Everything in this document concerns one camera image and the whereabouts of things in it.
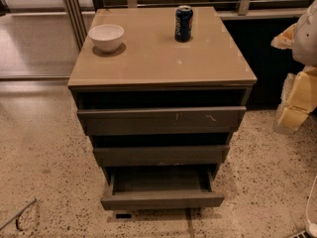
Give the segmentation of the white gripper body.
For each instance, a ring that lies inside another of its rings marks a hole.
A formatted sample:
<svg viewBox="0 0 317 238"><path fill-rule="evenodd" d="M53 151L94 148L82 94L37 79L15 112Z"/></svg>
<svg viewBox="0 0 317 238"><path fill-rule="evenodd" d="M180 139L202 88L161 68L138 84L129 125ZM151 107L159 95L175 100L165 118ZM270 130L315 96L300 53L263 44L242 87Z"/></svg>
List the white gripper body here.
<svg viewBox="0 0 317 238"><path fill-rule="evenodd" d="M273 130L291 134L299 129L317 107L317 67L306 66L297 74L289 73L283 83Z"/></svg>

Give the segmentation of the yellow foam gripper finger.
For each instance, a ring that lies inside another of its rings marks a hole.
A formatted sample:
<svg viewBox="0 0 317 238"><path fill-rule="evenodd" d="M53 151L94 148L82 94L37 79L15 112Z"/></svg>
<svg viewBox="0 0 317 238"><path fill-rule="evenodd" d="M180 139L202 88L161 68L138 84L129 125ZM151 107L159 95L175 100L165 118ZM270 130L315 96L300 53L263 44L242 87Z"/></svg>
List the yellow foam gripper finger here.
<svg viewBox="0 0 317 238"><path fill-rule="evenodd" d="M296 23L286 28L282 33L273 38L270 45L280 50L293 49Z"/></svg>

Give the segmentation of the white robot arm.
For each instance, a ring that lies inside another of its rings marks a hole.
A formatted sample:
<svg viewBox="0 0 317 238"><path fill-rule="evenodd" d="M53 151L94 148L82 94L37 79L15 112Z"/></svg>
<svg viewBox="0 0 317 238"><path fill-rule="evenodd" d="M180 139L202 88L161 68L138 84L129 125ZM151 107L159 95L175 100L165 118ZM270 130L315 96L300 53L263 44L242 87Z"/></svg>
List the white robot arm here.
<svg viewBox="0 0 317 238"><path fill-rule="evenodd" d="M304 65L299 73L287 75L273 124L276 133L291 134L317 107L317 0L270 45L290 49L293 59Z"/></svg>

